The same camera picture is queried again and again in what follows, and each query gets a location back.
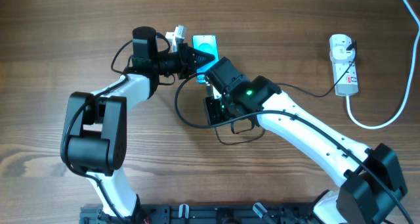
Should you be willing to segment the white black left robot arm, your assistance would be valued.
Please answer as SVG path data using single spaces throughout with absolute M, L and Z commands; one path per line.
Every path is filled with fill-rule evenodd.
M 166 36 L 141 26 L 132 32 L 133 53 L 120 78 L 102 90 L 70 95 L 60 156 L 75 175 L 88 179 L 102 203 L 82 207 L 80 223 L 150 223 L 123 169 L 127 151 L 127 113 L 148 100 L 161 85 L 160 76 L 186 79 L 216 57 L 190 47 L 175 30 L 167 48 L 157 41 Z

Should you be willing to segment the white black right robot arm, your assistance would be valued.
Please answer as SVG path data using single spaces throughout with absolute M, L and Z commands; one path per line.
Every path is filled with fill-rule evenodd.
M 321 223 L 382 223 L 401 206 L 408 189 L 396 153 L 381 143 L 372 149 L 330 128 L 299 107 L 269 79 L 249 80 L 227 59 L 205 72 L 221 94 L 208 108 L 217 125 L 249 116 L 316 162 L 338 186 L 321 195 L 312 214 Z

